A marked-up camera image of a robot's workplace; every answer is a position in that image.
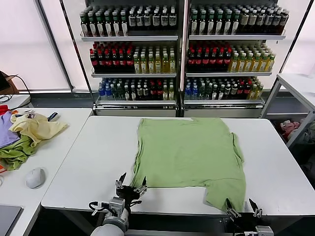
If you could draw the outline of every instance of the pile of clothes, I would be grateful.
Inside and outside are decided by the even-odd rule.
[[[0,106],[0,165],[8,171],[18,169],[36,152],[39,142],[51,139],[66,127],[64,122],[48,121],[34,111],[18,114]]]

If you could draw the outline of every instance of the white computer mouse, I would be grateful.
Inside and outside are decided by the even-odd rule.
[[[38,167],[26,175],[26,186],[34,189],[41,186],[45,180],[46,177],[44,170]]]

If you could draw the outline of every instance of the metal shelf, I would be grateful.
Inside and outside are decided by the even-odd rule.
[[[102,73],[92,73],[93,78],[175,78],[176,74],[102,74]]]
[[[190,35],[189,40],[283,40],[285,35]]]
[[[209,73],[186,73],[187,77],[232,77],[232,76],[270,76],[272,72],[209,72]]]

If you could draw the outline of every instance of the white tabletop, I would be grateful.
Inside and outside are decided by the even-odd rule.
[[[89,202],[107,202],[116,195],[115,180],[124,172],[127,172],[124,184],[129,184],[133,177],[140,119],[90,117],[47,190],[42,205],[89,210]],[[244,154],[245,200],[248,202],[251,198],[267,215],[314,215],[315,191],[270,121],[222,120],[238,135]],[[132,211],[224,214],[205,204],[205,194],[203,187],[150,188],[141,197],[142,204],[133,206]]]
[[[0,99],[0,102],[5,101],[7,98],[4,97]],[[26,105],[31,99],[31,96],[29,94],[14,94],[12,95],[12,98],[1,104],[1,105],[7,105],[9,109],[14,109],[16,107],[21,107]]]
[[[278,74],[281,84],[296,92],[297,98],[315,110],[315,78],[304,74]]]
[[[21,165],[19,170],[1,173],[4,181],[0,186],[0,205],[20,206],[23,212],[10,236],[28,235],[40,210],[48,186],[53,180],[73,142],[80,133],[92,110],[88,108],[32,108],[36,112],[49,116],[53,112],[60,114],[59,121],[69,127],[50,140],[41,142],[37,152]],[[32,169],[41,167],[46,174],[46,181],[39,189],[30,189],[25,185],[25,176]]]

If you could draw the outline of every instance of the green t-shirt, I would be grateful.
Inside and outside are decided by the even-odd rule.
[[[220,118],[142,119],[131,185],[140,186],[146,177],[151,188],[202,186],[216,208],[226,211],[229,198],[241,211],[243,162],[237,136]]]

